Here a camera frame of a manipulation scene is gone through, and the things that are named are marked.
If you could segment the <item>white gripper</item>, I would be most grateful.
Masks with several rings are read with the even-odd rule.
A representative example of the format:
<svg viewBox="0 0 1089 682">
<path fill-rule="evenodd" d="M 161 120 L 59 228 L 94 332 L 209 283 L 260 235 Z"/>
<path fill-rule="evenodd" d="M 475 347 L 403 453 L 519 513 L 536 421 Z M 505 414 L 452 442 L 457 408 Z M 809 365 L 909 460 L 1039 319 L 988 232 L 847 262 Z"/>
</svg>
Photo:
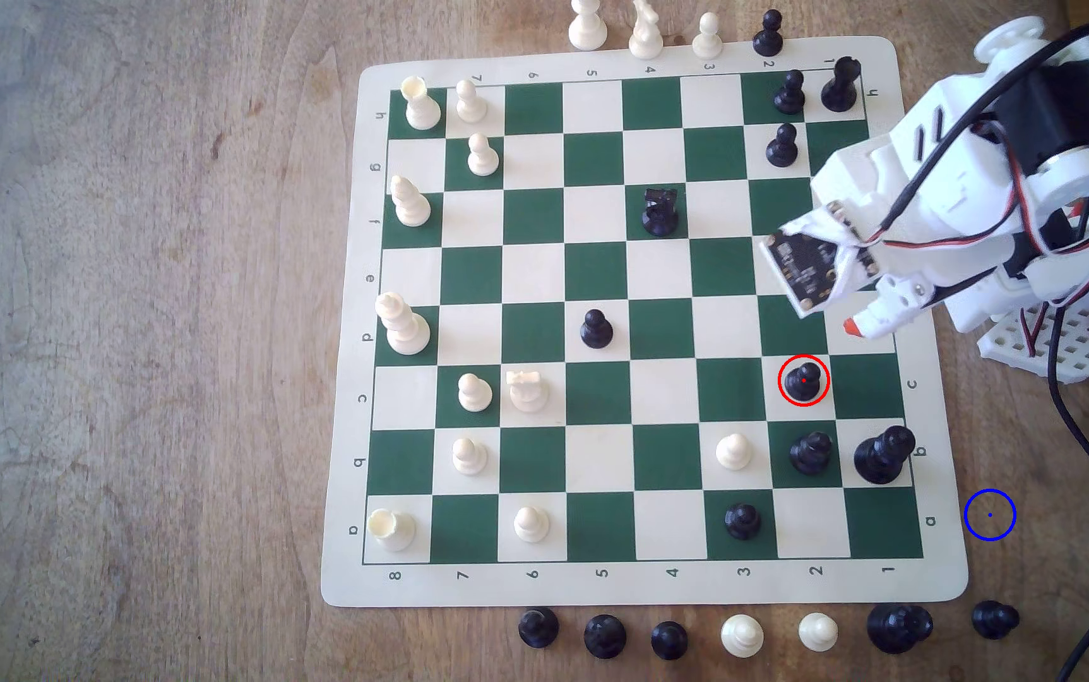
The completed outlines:
<svg viewBox="0 0 1089 682">
<path fill-rule="evenodd" d="M 978 90 L 930 90 L 888 133 L 839 149 L 812 179 L 839 204 L 872 272 L 876 299 L 846 319 L 851 336 L 895 332 L 940 303 L 940 287 L 989 271 L 1014 249 L 1020 209 L 1007 215 L 1012 174 L 1000 138 L 949 131 Z"/>
</svg>

